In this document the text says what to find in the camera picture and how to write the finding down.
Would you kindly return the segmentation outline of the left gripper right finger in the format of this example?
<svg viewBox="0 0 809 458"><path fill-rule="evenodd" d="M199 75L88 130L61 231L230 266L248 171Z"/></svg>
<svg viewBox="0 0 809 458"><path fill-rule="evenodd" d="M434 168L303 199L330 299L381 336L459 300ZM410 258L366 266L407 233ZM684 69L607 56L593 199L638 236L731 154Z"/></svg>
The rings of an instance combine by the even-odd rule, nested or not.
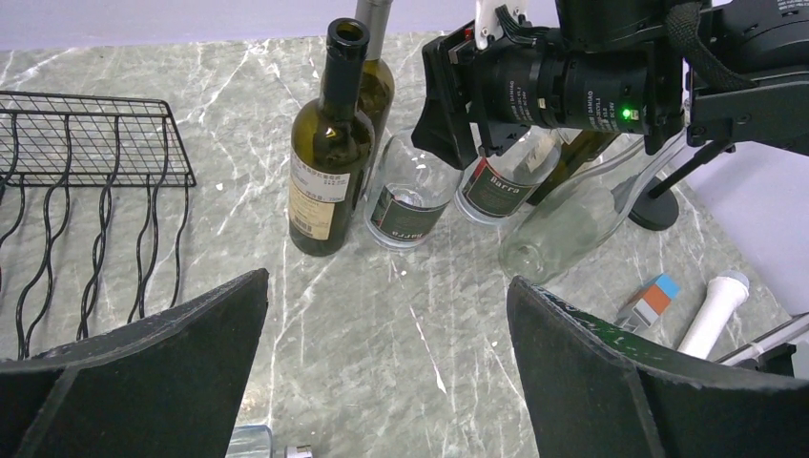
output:
<svg viewBox="0 0 809 458"><path fill-rule="evenodd" d="M808 384L623 330L522 277L509 334L543 457L804 457Z"/></svg>

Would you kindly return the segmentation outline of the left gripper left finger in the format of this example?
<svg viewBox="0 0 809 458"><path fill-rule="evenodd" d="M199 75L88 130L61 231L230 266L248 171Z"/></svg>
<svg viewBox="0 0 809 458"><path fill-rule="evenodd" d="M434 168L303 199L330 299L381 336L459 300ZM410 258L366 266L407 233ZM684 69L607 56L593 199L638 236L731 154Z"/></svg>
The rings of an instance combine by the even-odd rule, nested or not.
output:
<svg viewBox="0 0 809 458"><path fill-rule="evenodd" d="M268 309L257 269L107 333L1 365L5 457L222 457Z"/></svg>

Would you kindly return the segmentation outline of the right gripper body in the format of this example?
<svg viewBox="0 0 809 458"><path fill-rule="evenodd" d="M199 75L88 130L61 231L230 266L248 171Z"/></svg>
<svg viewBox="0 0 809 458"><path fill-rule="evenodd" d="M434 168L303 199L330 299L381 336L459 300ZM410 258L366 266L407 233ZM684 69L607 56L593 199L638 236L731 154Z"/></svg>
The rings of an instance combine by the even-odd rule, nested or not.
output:
<svg viewBox="0 0 809 458"><path fill-rule="evenodd" d="M501 155L532 126L640 135L656 153L683 128L670 1L560 1L555 28L523 14L480 51L474 23L424 45L426 96L467 109L474 143Z"/></svg>

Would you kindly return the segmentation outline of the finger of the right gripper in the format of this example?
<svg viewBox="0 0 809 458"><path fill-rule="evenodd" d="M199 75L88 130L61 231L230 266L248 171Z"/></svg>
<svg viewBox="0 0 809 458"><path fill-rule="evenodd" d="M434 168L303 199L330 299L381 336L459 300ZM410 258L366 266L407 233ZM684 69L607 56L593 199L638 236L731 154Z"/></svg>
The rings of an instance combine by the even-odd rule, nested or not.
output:
<svg viewBox="0 0 809 458"><path fill-rule="evenodd" d="M411 134L415 147L427 151L450 167L463 171L478 157L467 109L447 107L428 97Z"/></svg>

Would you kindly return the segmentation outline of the dark green wine bottle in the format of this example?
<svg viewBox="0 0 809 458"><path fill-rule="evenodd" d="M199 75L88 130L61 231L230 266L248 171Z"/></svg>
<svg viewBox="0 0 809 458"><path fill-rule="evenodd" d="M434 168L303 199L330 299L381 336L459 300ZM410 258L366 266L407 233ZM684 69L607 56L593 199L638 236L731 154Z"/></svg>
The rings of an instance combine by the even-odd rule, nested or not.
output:
<svg viewBox="0 0 809 458"><path fill-rule="evenodd" d="M329 24L320 95L293 122L289 236L310 256L343 247L375 146L372 123L358 110L369 38L357 19Z"/></svg>

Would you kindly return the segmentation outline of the blue square glass bottle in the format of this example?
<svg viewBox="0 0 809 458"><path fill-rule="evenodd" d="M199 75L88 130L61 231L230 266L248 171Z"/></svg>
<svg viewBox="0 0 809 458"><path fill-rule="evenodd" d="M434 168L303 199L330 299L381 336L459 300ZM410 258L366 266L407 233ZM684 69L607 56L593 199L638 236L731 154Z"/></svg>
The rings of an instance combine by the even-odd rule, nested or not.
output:
<svg viewBox="0 0 809 458"><path fill-rule="evenodd" d="M309 445L277 446L267 425L235 427L227 448L226 458L313 458Z"/></svg>

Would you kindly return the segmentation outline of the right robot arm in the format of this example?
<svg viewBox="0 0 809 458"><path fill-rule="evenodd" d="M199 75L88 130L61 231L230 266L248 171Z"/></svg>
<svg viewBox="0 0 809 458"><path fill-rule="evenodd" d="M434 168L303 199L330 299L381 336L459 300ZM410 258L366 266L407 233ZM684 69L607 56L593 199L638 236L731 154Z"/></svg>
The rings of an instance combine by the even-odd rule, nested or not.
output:
<svg viewBox="0 0 809 458"><path fill-rule="evenodd" d="M804 1L559 1L534 26L505 1L424 45L413 144L463 170L531 127L639 135L655 154L755 142L808 152Z"/></svg>

